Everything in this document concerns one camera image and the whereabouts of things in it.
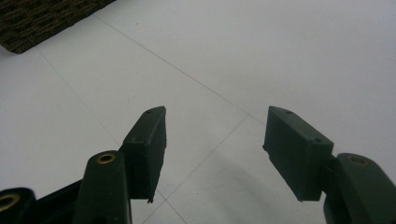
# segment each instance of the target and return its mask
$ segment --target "floor tile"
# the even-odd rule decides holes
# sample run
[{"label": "floor tile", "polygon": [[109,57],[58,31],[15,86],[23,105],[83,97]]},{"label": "floor tile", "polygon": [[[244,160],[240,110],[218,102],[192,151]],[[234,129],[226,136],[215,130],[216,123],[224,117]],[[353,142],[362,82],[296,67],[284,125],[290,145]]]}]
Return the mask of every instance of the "floor tile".
[{"label": "floor tile", "polygon": [[134,224],[142,224],[147,220],[154,211],[161,209],[165,199],[156,191],[154,202],[147,203],[147,200],[131,200],[132,221]]},{"label": "floor tile", "polygon": [[300,203],[262,149],[265,127],[248,117],[168,202],[186,223],[325,223]]},{"label": "floor tile", "polygon": [[0,189],[37,198],[82,178],[87,160],[118,149],[36,49],[0,61]]},{"label": "floor tile", "polygon": [[120,0],[96,15],[262,123],[269,105],[301,111],[337,153],[373,157],[396,181],[394,8]]},{"label": "floor tile", "polygon": [[262,119],[268,95],[309,91],[337,106],[394,73],[383,64],[396,60],[394,3],[359,5],[120,0],[96,15]]},{"label": "floor tile", "polygon": [[184,224],[185,222],[175,212],[168,202],[164,202],[151,217],[144,222],[145,224]]},{"label": "floor tile", "polygon": [[[246,114],[100,20],[79,25],[91,30],[78,28],[78,44],[60,34],[40,51],[119,144],[145,110],[166,106],[168,147],[158,190],[169,197]],[[89,60],[58,66],[88,42]]]}]

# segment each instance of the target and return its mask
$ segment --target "tile grout line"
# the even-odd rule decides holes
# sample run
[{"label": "tile grout line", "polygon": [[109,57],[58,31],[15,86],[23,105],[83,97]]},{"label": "tile grout line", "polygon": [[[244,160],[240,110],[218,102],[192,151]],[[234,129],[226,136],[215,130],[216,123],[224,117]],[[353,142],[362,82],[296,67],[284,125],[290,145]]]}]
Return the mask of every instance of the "tile grout line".
[{"label": "tile grout line", "polygon": [[147,220],[149,220],[149,218],[150,217],[152,217],[152,215],[154,215],[154,213],[161,207],[161,206],[163,206],[163,204],[164,203],[166,203],[166,200],[165,200],[165,198],[163,198],[163,202],[148,216],[148,218],[146,218],[143,222],[142,222],[142,224],[144,224]]},{"label": "tile grout line", "polygon": [[169,206],[171,206],[171,208],[176,212],[176,214],[181,218],[181,220],[182,220],[184,223],[187,224],[187,221],[184,220],[184,218],[178,213],[178,211],[174,208],[174,206],[172,206],[172,204],[170,204],[167,200],[165,200],[165,201],[169,204]]},{"label": "tile grout line", "polygon": [[183,185],[183,183],[184,182],[186,182],[186,180],[187,179],[189,179],[190,178],[190,176],[192,176],[192,174],[198,169],[198,167],[200,167],[215,151],[217,151],[218,149],[219,149],[219,147],[231,136],[231,134],[233,134],[234,132],[235,132],[235,130],[237,129],[237,128],[239,128],[239,126],[241,126],[241,124],[248,118],[248,117],[251,117],[249,114],[246,114],[245,115],[245,117],[243,118],[243,119],[241,119],[241,121],[239,121],[239,123],[233,128],[233,130],[232,131],[230,131],[228,134],[227,134],[227,136],[225,136],[224,137],[224,139],[219,143],[219,145],[215,148],[215,149],[213,149],[210,153],[209,153],[209,155],[207,155],[206,156],[206,158],[204,158],[193,170],[192,170],[192,172],[177,186],[177,188],[175,188],[175,190],[174,191],[172,191],[172,193],[167,197],[167,198],[165,198],[165,201],[172,207],[172,209],[176,212],[176,214],[181,218],[181,220],[183,220],[183,222],[184,223],[186,223],[187,224],[187,222],[186,222],[186,220],[184,220],[184,218],[178,213],[178,211],[175,209],[175,207],[170,203],[170,202],[168,202],[168,199],[175,193],[175,191],[177,191],[182,185]]},{"label": "tile grout line", "polygon": [[53,66],[53,64],[44,56],[44,54],[35,47],[35,49],[40,53],[40,55],[47,61],[49,66],[58,74],[58,76],[61,78],[61,80],[64,82],[64,84],[70,89],[71,92],[73,92],[78,100],[85,106],[85,108],[89,111],[89,113],[93,116],[93,118],[96,120],[96,122],[99,123],[99,125],[105,130],[105,132],[110,136],[111,139],[116,143],[118,147],[120,147],[120,144],[117,142],[117,140],[113,137],[113,135],[108,131],[108,129],[105,127],[105,125],[97,118],[93,112],[90,110],[90,108],[82,101],[82,99],[79,97],[79,95],[75,92],[75,90],[70,86],[70,84],[64,79],[64,77],[61,75],[61,73]]},{"label": "tile grout line", "polygon": [[173,65],[172,63],[169,63],[168,61],[166,61],[163,57],[161,57],[160,55],[156,54],[154,51],[146,48],[145,46],[143,46],[142,44],[140,44],[139,42],[135,41],[134,39],[132,39],[131,37],[129,37],[128,35],[126,35],[125,33],[123,33],[122,31],[118,30],[116,27],[112,26],[111,24],[107,23],[106,21],[103,21],[100,17],[93,15],[94,17],[96,17],[99,21],[102,21],[103,23],[105,23],[106,25],[108,25],[109,27],[111,27],[113,30],[117,31],[118,33],[120,33],[121,35],[125,36],[126,38],[132,40],[134,43],[136,43],[138,46],[140,46],[142,49],[145,49],[146,51],[148,51],[149,53],[151,53],[152,55],[154,55],[156,58],[160,59],[161,61],[169,64],[170,66],[172,66],[173,68],[175,68],[177,71],[181,72],[183,75],[185,75],[186,77],[190,78],[191,80],[197,82],[199,85],[201,85],[202,87],[204,87],[205,89],[213,92],[214,94],[216,94],[218,97],[220,97],[221,99],[223,99],[224,101],[226,101],[227,103],[235,106],[237,109],[241,110],[242,112],[249,114],[247,111],[245,111],[244,109],[242,109],[241,107],[239,107],[238,105],[234,104],[233,102],[231,102],[230,100],[226,99],[224,96],[220,95],[219,93],[217,93],[216,91],[213,91],[212,89],[210,89],[209,87],[207,87],[204,83],[200,82],[199,80],[197,80],[196,78],[190,76],[189,74],[187,74],[186,72],[184,72],[183,70],[181,70],[180,68],[176,67],[175,65]]},{"label": "tile grout line", "polygon": [[190,176],[198,169],[198,167],[200,167],[215,151],[218,150],[218,148],[227,140],[227,138],[230,137],[231,134],[233,134],[233,132],[235,132],[235,130],[237,128],[239,128],[239,126],[241,126],[241,124],[245,121],[245,119],[247,119],[248,117],[251,117],[249,114],[246,114],[244,118],[241,119],[241,121],[239,121],[239,123],[227,134],[227,136],[224,137],[224,139],[219,143],[218,146],[215,147],[215,149],[213,149],[192,171],[191,173],[177,186],[177,188],[175,188],[175,190],[172,191],[171,194],[169,194],[169,196],[167,198],[165,198],[166,201],[168,201],[168,199],[172,196],[172,194],[175,193],[175,191],[177,191],[181,185],[184,184],[184,182],[190,178]]}]

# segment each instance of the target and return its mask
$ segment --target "screw hole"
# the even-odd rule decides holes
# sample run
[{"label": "screw hole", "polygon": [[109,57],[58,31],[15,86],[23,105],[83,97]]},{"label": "screw hole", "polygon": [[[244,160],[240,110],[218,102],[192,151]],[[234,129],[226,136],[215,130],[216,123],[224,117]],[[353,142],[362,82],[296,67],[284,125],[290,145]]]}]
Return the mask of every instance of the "screw hole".
[{"label": "screw hole", "polygon": [[360,157],[350,156],[349,160],[357,165],[360,165],[360,166],[368,166],[369,165],[369,162],[367,160],[360,158]]},{"label": "screw hole", "polygon": [[21,196],[19,194],[6,194],[0,197],[0,212],[8,210],[8,208],[14,206]]},{"label": "screw hole", "polygon": [[107,153],[107,154],[103,154],[100,157],[98,157],[98,159],[96,159],[96,161],[100,164],[107,164],[107,163],[111,163],[116,159],[116,156],[114,154],[111,153]]}]

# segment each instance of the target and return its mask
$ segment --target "brass insert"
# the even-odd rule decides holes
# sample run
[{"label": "brass insert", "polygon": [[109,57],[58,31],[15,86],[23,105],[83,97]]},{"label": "brass insert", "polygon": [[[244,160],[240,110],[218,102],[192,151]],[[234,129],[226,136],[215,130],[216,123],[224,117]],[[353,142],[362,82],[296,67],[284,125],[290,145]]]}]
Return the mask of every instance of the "brass insert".
[{"label": "brass insert", "polygon": [[8,210],[8,208],[14,206],[21,196],[19,194],[6,194],[0,197],[0,212]]},{"label": "brass insert", "polygon": [[100,155],[96,161],[99,164],[107,164],[107,163],[111,163],[116,159],[116,155],[112,154],[112,153],[105,153]]}]

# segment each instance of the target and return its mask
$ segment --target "white tile floor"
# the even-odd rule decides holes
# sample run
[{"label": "white tile floor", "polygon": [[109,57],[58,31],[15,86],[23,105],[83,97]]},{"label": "white tile floor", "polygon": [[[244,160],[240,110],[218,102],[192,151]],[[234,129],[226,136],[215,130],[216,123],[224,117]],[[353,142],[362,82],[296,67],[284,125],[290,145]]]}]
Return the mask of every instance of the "white tile floor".
[{"label": "white tile floor", "polygon": [[82,178],[165,105],[162,176],[134,223],[325,223],[262,150],[268,106],[396,182],[395,21],[389,0],[118,0],[22,55],[0,49],[0,189],[39,198]]}]

